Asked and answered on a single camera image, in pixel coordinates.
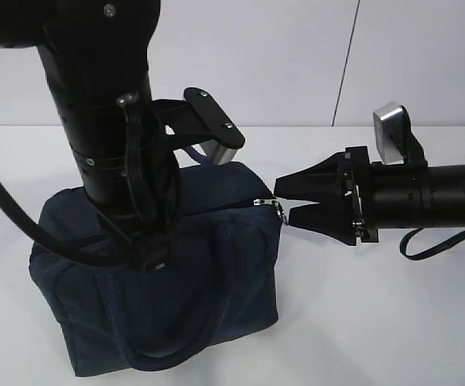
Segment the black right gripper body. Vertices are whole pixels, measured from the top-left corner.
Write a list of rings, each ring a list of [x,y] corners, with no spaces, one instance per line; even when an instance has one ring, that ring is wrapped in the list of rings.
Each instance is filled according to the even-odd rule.
[[[376,227],[372,200],[371,163],[366,146],[348,147],[339,157],[337,171],[338,190],[343,209],[345,235],[340,240],[345,245],[377,243],[379,231]]]

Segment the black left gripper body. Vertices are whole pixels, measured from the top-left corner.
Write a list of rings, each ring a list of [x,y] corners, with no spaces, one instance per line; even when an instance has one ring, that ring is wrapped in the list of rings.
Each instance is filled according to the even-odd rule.
[[[103,232],[115,239],[131,269],[143,272],[164,268],[170,260],[172,238],[180,219],[181,191],[168,195],[167,218],[150,224],[142,223],[135,214],[112,214],[95,205]]]

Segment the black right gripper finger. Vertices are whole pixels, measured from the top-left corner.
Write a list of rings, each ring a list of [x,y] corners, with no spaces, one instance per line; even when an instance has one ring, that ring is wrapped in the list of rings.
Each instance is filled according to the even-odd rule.
[[[344,197],[344,153],[333,154],[305,170],[276,179],[274,195],[289,200],[328,203]]]
[[[293,207],[289,225],[329,236],[348,246],[356,245],[352,209],[343,205],[308,204]]]

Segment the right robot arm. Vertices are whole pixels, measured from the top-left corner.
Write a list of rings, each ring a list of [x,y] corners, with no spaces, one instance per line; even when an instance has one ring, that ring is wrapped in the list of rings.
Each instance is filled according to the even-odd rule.
[[[376,243],[381,229],[465,228],[465,165],[384,165],[364,146],[278,178],[274,194],[302,201],[290,226],[348,246]]]

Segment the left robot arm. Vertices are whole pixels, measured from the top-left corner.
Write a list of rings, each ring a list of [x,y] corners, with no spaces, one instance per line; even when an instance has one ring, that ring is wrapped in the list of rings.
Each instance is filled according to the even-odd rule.
[[[0,183],[6,216],[71,261],[156,269],[169,257],[179,166],[154,111],[147,59],[160,8],[158,1],[0,1],[0,48],[36,48],[88,201],[123,243],[117,257],[70,249]]]

